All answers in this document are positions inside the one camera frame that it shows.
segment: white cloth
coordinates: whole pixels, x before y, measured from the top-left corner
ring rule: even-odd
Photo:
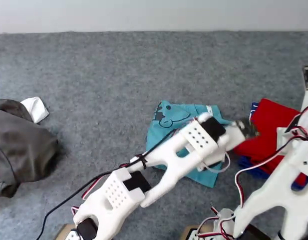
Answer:
[[[39,97],[30,97],[20,103],[25,106],[35,124],[39,123],[49,115],[43,101]]]

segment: black cable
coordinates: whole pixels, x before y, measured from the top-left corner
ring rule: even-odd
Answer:
[[[124,165],[123,168],[128,168],[140,161],[143,162],[144,164],[144,169],[146,168],[146,160],[144,159],[147,155],[149,155],[156,147],[158,147],[163,141],[165,141],[169,135],[171,133],[173,133],[176,129],[173,129],[171,130],[169,133],[167,133],[158,143],[156,143],[150,150],[148,150],[145,154],[141,154],[139,156],[139,158],[137,160],[135,160],[134,162],[131,162],[131,163],[128,163],[127,165]],[[48,218],[48,216],[54,212],[55,210],[57,210],[59,207],[61,207],[62,205],[64,205],[66,202],[68,202],[69,200],[71,200],[73,197],[75,197],[77,194],[79,194],[80,191],[82,191],[84,188],[86,188],[88,185],[90,185],[92,182],[94,182],[95,180],[105,176],[105,175],[108,175],[108,174],[111,174],[113,171],[115,170],[118,170],[120,169],[121,167],[117,167],[116,169],[114,170],[110,170],[110,171],[106,171],[106,172],[103,172],[95,177],[93,177],[91,180],[89,180],[87,183],[85,183],[83,186],[81,186],[78,190],[76,190],[71,196],[69,196],[68,198],[66,198],[64,201],[62,201],[60,204],[58,204],[56,207],[54,207],[53,209],[51,209],[44,217],[44,220],[43,220],[43,226],[42,226],[42,229],[40,231],[40,234],[39,236],[37,237],[36,240],[39,240],[40,237],[42,236],[43,232],[44,232],[44,229],[45,229],[45,224],[46,224],[46,220]]]

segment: perforated panel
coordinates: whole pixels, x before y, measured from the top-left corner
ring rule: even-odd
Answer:
[[[183,128],[181,134],[188,140],[192,147],[202,155],[202,157],[206,155],[206,148],[212,149],[210,148],[210,145],[217,147],[216,142],[198,122],[193,122],[191,125]]]
[[[123,186],[122,182],[116,180],[108,182],[105,187],[105,196],[113,208],[119,208],[127,200],[128,195],[126,194],[126,190],[127,189]]]

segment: blue cloth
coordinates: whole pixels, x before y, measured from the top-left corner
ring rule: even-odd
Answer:
[[[231,121],[224,120],[221,117],[221,113],[216,105],[171,104],[168,101],[161,101],[156,108],[154,118],[149,125],[146,150],[151,149],[171,130],[183,127],[188,120],[205,112],[212,114],[220,124],[228,125],[231,123]],[[187,154],[188,151],[186,149],[177,153],[180,157],[184,157]],[[166,170],[166,166],[164,165],[158,165],[156,167]],[[221,168],[221,163],[213,168],[219,170]],[[199,172],[197,169],[194,169],[186,176],[202,185],[213,188],[217,178],[217,173],[208,170]]]
[[[252,115],[254,114],[254,112],[256,111],[258,107],[258,103],[257,102],[253,102],[251,109],[250,109],[250,115],[249,115],[249,120],[252,117]],[[252,167],[253,165],[250,162],[250,158],[247,156],[241,156],[239,158],[238,161],[238,165],[241,166],[242,168],[246,169],[249,167]],[[254,168],[248,171],[249,174],[251,174],[252,176],[256,177],[256,178],[260,178],[260,179],[267,179],[269,178],[270,174],[264,172],[263,170],[261,170],[260,168]],[[299,191],[302,190],[304,187],[300,186],[299,184],[297,184],[296,182],[294,182],[292,184],[292,189],[295,191]]]

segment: teal t-shirt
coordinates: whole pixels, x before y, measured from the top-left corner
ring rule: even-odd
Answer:
[[[171,104],[168,101],[161,101],[154,113],[154,118],[149,125],[147,133],[146,150],[150,150],[158,143],[167,133],[173,129],[177,129],[186,125],[186,123],[201,113],[208,112],[223,125],[228,125],[231,121],[222,119],[219,108],[216,105],[200,105],[200,104]],[[186,149],[181,150],[177,155],[184,157],[188,154]],[[219,170],[221,163],[215,165],[213,169]],[[166,170],[166,166],[158,165],[159,169]],[[206,171],[192,170],[186,175],[188,178],[213,188],[217,178],[217,173]]]

